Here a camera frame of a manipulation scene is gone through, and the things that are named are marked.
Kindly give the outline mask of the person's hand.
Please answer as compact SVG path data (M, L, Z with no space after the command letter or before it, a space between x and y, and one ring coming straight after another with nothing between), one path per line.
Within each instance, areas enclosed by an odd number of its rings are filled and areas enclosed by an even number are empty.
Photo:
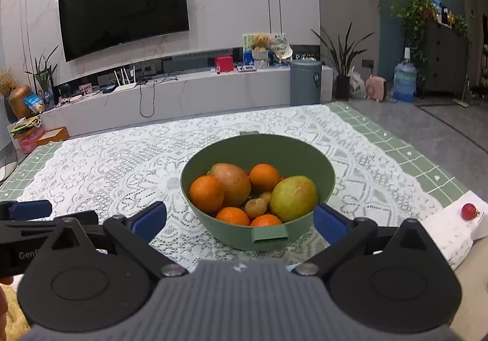
M14 277L3 277L0 280L1 285L10 286L14 282ZM8 303L7 297L1 288L0 291L0 338L1 341L7 340L6 335L6 325L7 325L7 312L8 312Z

